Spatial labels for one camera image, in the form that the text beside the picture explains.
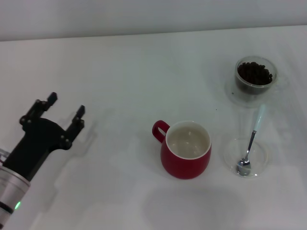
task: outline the red mug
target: red mug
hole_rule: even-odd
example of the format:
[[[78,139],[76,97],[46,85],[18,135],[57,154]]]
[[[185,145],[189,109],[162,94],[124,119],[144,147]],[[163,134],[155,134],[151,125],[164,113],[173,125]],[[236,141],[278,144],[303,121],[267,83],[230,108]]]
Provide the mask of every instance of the red mug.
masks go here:
[[[153,135],[162,143],[161,162],[172,176],[191,179],[207,168],[211,156],[211,138],[201,125],[193,121],[181,121],[170,127],[164,121],[157,121],[153,125]]]

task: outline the white wall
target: white wall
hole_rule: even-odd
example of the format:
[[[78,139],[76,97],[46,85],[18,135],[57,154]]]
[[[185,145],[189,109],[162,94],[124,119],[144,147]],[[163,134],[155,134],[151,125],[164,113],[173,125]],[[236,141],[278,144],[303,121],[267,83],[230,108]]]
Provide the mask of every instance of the white wall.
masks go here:
[[[307,24],[307,0],[0,0],[0,41]]]

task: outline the green led light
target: green led light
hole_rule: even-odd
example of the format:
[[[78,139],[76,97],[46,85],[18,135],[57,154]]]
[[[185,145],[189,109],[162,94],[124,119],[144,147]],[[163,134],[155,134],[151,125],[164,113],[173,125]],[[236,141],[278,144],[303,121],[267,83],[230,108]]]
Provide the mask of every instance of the green led light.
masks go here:
[[[17,203],[17,205],[15,206],[15,209],[17,209],[17,208],[20,206],[20,204],[21,204],[21,202],[19,201],[19,202]]]

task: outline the mug handle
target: mug handle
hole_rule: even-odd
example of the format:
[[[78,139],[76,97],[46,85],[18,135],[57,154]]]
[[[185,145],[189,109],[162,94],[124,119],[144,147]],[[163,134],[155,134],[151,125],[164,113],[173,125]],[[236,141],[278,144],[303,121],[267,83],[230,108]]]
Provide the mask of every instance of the mug handle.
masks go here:
[[[164,121],[157,121],[153,125],[153,136],[162,143],[165,136],[159,131],[159,128],[162,129],[166,133],[169,129],[169,125],[165,123]]]

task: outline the mug rim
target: mug rim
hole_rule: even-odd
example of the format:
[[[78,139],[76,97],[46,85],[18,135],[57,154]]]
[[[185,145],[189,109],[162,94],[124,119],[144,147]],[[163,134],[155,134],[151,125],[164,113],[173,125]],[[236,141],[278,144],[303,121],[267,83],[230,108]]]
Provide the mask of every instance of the mug rim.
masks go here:
[[[180,157],[180,156],[178,156],[177,154],[175,154],[175,153],[171,150],[171,148],[169,147],[168,142],[167,142],[167,138],[168,138],[168,136],[169,136],[169,133],[171,133],[172,129],[175,128],[177,125],[180,125],[180,124],[183,124],[183,123],[194,123],[194,124],[200,126],[203,130],[206,131],[206,133],[207,133],[207,135],[208,135],[208,137],[209,137],[209,145],[208,145],[208,148],[206,149],[206,151],[205,151],[202,155],[200,155],[200,156],[198,156],[198,157],[194,157],[194,158]],[[196,160],[196,159],[198,159],[198,158],[203,157],[204,155],[206,155],[206,154],[208,153],[209,149],[211,148],[211,136],[210,136],[210,133],[208,132],[208,130],[207,130],[205,127],[203,127],[202,125],[200,125],[199,123],[197,123],[197,122],[195,122],[195,121],[179,121],[179,122],[174,123],[174,124],[173,124],[172,126],[170,126],[169,129],[167,130],[166,135],[165,135],[165,143],[166,143],[166,145],[167,145],[168,150],[169,150],[171,153],[173,153],[176,157],[179,157],[179,158],[184,159],[184,160]]]

